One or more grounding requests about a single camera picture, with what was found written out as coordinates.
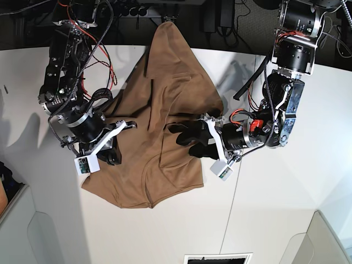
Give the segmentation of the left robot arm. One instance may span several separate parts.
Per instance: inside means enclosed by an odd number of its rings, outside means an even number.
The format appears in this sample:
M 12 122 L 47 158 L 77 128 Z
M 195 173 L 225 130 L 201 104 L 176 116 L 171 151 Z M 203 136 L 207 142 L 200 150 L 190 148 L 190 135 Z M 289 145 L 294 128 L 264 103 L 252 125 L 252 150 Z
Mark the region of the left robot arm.
M 350 16 L 346 1 L 257 1 L 257 5 L 278 10 L 275 42 L 234 98 L 249 95 L 254 81 L 263 76 L 263 99 L 259 106 L 236 109 L 228 118 L 204 114 L 172 125 L 177 144 L 188 147 L 193 157 L 230 165 L 263 147 L 286 145 L 305 86 L 301 77 L 312 74 L 318 42 L 325 34 L 325 15 L 342 9 Z

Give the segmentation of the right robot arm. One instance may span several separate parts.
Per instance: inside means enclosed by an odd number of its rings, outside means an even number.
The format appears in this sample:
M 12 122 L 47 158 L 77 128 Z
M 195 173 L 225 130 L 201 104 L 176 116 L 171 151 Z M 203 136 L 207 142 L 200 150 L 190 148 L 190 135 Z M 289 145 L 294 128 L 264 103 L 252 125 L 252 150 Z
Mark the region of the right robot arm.
M 96 101 L 111 101 L 112 85 L 117 78 L 111 61 L 107 63 L 109 77 L 106 87 L 89 95 L 84 88 L 84 71 L 91 64 L 97 49 L 109 55 L 102 40 L 113 24 L 114 10 L 110 1 L 57 1 L 52 22 L 57 26 L 49 47 L 49 62 L 38 102 L 52 119 L 65 125 L 72 136 L 54 136 L 61 147 L 79 149 L 76 156 L 97 151 L 97 158 L 110 166 L 122 162 L 116 136 L 109 136 L 102 147 L 98 142 L 118 126 L 107 124 L 102 106 Z

